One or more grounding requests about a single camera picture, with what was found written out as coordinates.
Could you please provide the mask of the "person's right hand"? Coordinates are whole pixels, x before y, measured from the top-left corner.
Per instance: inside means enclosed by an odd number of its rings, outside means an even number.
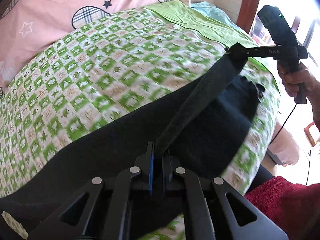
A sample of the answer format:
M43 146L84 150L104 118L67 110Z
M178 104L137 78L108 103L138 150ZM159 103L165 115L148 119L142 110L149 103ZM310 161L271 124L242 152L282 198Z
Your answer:
M313 120L319 123L319 81L309 72L308 68L301 63L301 70L289 73L279 61L277 70L287 94L296 97L299 92L299 84L305 87L305 96L312 105Z

